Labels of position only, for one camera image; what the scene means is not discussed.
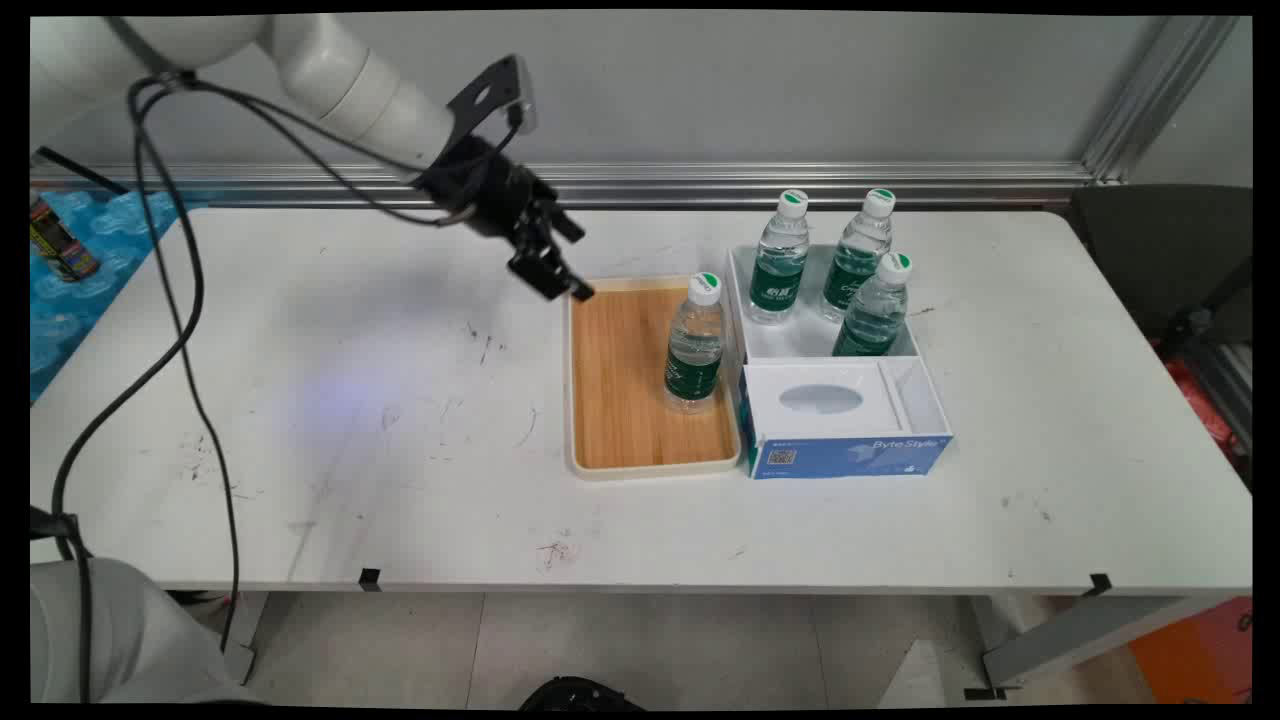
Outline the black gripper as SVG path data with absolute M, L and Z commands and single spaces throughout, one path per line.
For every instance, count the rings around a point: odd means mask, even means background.
M 483 237 L 512 241 L 526 225 L 540 228 L 547 237 L 558 233 L 570 243 L 586 234 L 541 178 L 476 135 L 452 145 L 413 179 L 413 187 L 453 214 L 471 209 L 462 224 Z M 595 295 L 594 287 L 570 269 L 553 240 L 520 240 L 507 268 L 547 300 L 568 295 L 586 302 Z

